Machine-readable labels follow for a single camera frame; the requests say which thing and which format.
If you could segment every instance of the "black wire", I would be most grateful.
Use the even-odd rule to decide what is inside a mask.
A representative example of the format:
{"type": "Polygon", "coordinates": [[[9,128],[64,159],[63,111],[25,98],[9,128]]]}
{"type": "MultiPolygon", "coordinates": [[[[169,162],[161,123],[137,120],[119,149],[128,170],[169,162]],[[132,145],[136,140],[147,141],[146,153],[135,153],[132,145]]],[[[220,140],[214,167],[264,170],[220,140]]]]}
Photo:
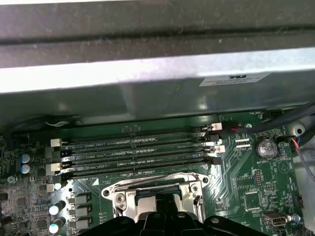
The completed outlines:
{"type": "Polygon", "coordinates": [[[279,116],[271,121],[268,121],[262,125],[255,126],[252,128],[237,128],[236,133],[260,133],[270,129],[280,127],[285,124],[292,123],[294,121],[300,120],[306,116],[315,113],[315,103],[307,103],[301,107],[293,109],[292,111],[279,116]]]}

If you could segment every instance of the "screw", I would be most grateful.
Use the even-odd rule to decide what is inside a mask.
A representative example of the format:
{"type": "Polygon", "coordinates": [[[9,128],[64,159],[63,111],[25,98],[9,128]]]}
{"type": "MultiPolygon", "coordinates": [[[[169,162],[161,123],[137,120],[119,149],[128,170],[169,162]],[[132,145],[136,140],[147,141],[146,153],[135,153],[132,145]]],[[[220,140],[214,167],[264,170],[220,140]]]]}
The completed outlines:
{"type": "Polygon", "coordinates": [[[214,224],[220,223],[220,220],[217,219],[217,218],[212,218],[210,221],[211,221],[212,223],[214,223],[214,224]]]}
{"type": "Polygon", "coordinates": [[[197,191],[198,191],[198,187],[197,187],[196,184],[193,184],[193,185],[191,186],[191,189],[192,189],[193,192],[197,192],[197,191]]]}
{"type": "Polygon", "coordinates": [[[116,202],[117,203],[123,203],[124,201],[125,201],[125,196],[124,196],[124,194],[122,194],[122,193],[120,193],[120,194],[117,194],[117,196],[116,196],[116,202]]]}
{"type": "Polygon", "coordinates": [[[185,218],[185,217],[186,217],[185,213],[182,213],[182,212],[179,212],[179,213],[177,214],[177,216],[178,216],[179,218],[185,218]]]}
{"type": "Polygon", "coordinates": [[[105,196],[105,197],[108,197],[108,196],[109,196],[109,191],[108,191],[108,190],[105,190],[105,191],[104,191],[104,196],[105,196]]]}

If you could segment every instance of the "chip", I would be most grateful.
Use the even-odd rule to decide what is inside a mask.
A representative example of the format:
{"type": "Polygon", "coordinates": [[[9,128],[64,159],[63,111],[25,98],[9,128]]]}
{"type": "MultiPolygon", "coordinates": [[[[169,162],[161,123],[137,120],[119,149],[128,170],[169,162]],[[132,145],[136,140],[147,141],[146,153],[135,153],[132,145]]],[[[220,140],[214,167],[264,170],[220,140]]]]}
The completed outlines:
{"type": "Polygon", "coordinates": [[[0,193],[0,201],[7,201],[9,198],[7,193],[0,193]]]}
{"type": "Polygon", "coordinates": [[[46,170],[44,168],[38,169],[37,176],[46,176],[46,170]]]}
{"type": "Polygon", "coordinates": [[[260,209],[259,192],[249,192],[244,195],[244,203],[246,210],[260,209]]]}
{"type": "Polygon", "coordinates": [[[88,229],[89,228],[89,221],[86,220],[78,220],[76,224],[77,230],[83,230],[83,229],[88,229]]]}
{"type": "Polygon", "coordinates": [[[87,207],[80,207],[75,210],[75,214],[77,217],[86,216],[89,214],[89,210],[87,207]]]}
{"type": "Polygon", "coordinates": [[[25,227],[26,227],[26,223],[25,223],[25,222],[20,223],[20,229],[21,229],[21,228],[25,228],[25,227]]]}
{"type": "Polygon", "coordinates": [[[47,227],[47,221],[46,220],[38,220],[37,221],[37,228],[46,228],[47,227]]]}
{"type": "Polygon", "coordinates": [[[45,186],[45,185],[40,185],[40,186],[38,187],[38,190],[39,190],[39,191],[46,191],[46,186],[45,186]]]}
{"type": "Polygon", "coordinates": [[[25,206],[25,198],[18,198],[18,200],[16,200],[16,204],[18,207],[25,206]]]}
{"type": "Polygon", "coordinates": [[[75,204],[75,198],[69,198],[68,202],[69,204],[75,204]]]}
{"type": "Polygon", "coordinates": [[[76,204],[84,204],[84,203],[87,203],[87,202],[88,202],[88,199],[87,199],[86,195],[75,197],[75,203],[76,204]]]}
{"type": "Polygon", "coordinates": [[[69,215],[75,215],[75,210],[69,210],[69,215]]]}
{"type": "Polygon", "coordinates": [[[75,222],[75,221],[70,221],[70,222],[69,222],[69,226],[70,226],[70,228],[76,228],[76,227],[77,227],[77,222],[75,222]]]}

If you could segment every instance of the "electrolytic capacitor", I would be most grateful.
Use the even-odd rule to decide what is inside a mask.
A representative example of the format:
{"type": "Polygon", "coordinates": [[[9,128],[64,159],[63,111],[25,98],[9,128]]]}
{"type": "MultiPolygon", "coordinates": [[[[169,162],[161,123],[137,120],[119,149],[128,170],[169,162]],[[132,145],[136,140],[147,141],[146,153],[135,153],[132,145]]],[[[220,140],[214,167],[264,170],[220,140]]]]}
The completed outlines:
{"type": "Polygon", "coordinates": [[[56,202],[49,208],[49,213],[51,215],[57,215],[64,207],[65,207],[65,201],[56,202]]]}
{"type": "Polygon", "coordinates": [[[35,166],[32,163],[25,164],[21,166],[21,173],[22,174],[32,173],[34,169],[35,169],[35,166]]]}
{"type": "Polygon", "coordinates": [[[301,217],[298,214],[294,213],[292,215],[292,220],[296,223],[299,223],[301,221],[301,217]]]}
{"type": "Polygon", "coordinates": [[[0,228],[7,225],[7,224],[10,224],[12,221],[13,221],[12,216],[6,216],[4,218],[1,218],[0,219],[0,228]]]}
{"type": "Polygon", "coordinates": [[[23,154],[21,156],[21,162],[23,164],[26,164],[26,163],[29,163],[29,162],[32,162],[34,161],[34,156],[32,154],[23,154]]]}
{"type": "Polygon", "coordinates": [[[49,232],[51,234],[56,234],[65,224],[65,219],[63,217],[55,220],[50,226],[49,226],[49,232]]]}

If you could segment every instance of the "mounting hole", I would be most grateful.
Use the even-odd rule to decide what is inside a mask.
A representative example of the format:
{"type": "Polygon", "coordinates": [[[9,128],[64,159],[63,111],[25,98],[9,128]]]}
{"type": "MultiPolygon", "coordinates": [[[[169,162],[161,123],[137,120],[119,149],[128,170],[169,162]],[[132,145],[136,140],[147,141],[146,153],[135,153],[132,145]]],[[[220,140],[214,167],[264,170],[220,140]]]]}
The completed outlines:
{"type": "Polygon", "coordinates": [[[212,218],[210,221],[211,221],[212,223],[214,223],[214,224],[220,223],[220,220],[217,219],[217,218],[212,218]]]}
{"type": "Polygon", "coordinates": [[[107,197],[109,195],[109,191],[105,190],[103,194],[104,194],[105,197],[107,197]]]}

